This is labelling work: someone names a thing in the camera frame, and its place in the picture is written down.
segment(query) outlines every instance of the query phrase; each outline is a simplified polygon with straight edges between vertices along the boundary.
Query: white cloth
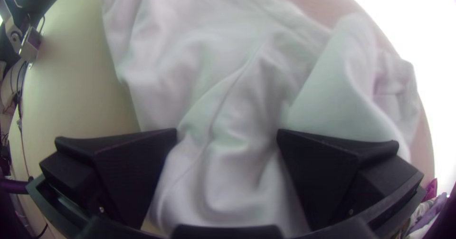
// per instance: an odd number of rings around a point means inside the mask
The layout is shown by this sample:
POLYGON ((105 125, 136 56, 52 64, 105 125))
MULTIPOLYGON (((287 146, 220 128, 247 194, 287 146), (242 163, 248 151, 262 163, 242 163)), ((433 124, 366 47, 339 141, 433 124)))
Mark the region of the white cloth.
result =
POLYGON ((429 229, 432 227, 432 225, 434 225, 434 222, 436 221, 438 216, 439 216, 439 214, 437 214, 431 221, 429 221, 428 224, 426 224, 425 226, 423 226, 422 228, 420 228, 418 230, 413 231, 412 233, 407 235, 407 237, 405 237, 405 238, 406 239, 421 239, 421 238, 423 238, 427 234, 429 229))
POLYGON ((307 233, 278 128, 394 139, 410 158, 412 66, 377 49, 360 16, 330 31, 283 0, 104 0, 103 16, 141 129, 179 132, 150 209, 165 233, 181 223, 307 233))

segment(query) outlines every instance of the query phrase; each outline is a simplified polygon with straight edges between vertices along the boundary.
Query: wire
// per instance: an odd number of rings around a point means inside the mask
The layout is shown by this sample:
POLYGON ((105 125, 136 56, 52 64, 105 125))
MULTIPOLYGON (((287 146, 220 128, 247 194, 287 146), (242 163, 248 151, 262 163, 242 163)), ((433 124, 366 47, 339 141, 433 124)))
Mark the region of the wire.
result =
POLYGON ((40 239, 43 235, 44 235, 44 232, 46 232, 46 230, 48 229, 48 224, 46 223, 46 226, 44 226, 43 230, 41 231, 41 233, 35 237, 35 239, 40 239))
POLYGON ((22 109, 21 109, 21 102, 22 102, 22 91, 24 91, 24 78, 25 74, 27 72, 27 65, 28 62, 22 63, 20 66, 19 72, 18 72, 18 77, 16 79, 16 94, 18 95, 18 112, 19 112, 19 119, 22 121, 22 109), (20 77, 20 72, 22 71, 22 68, 25 67, 24 75, 22 76, 22 84, 21 84, 21 90, 19 91, 19 77, 20 77))
POLYGON ((9 78, 10 78, 10 79, 9 79, 9 86, 11 87, 11 93, 13 93, 13 71, 14 71, 14 67, 15 67, 15 66, 16 66, 16 65, 13 65, 13 66, 11 67, 11 71, 9 72, 9 78))
POLYGON ((46 22, 46 17, 43 15, 43 23, 41 24, 41 28, 39 28, 39 33, 41 34, 41 31, 43 30, 44 23, 46 22))

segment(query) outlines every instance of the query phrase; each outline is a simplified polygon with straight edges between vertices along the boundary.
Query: purple cable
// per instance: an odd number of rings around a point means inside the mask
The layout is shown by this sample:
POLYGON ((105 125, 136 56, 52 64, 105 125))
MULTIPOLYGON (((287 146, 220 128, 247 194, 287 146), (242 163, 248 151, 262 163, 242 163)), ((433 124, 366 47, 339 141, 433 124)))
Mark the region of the purple cable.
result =
POLYGON ((7 193, 29 194, 25 189, 27 184, 28 182, 26 181, 0 179, 0 187, 2 187, 7 193))

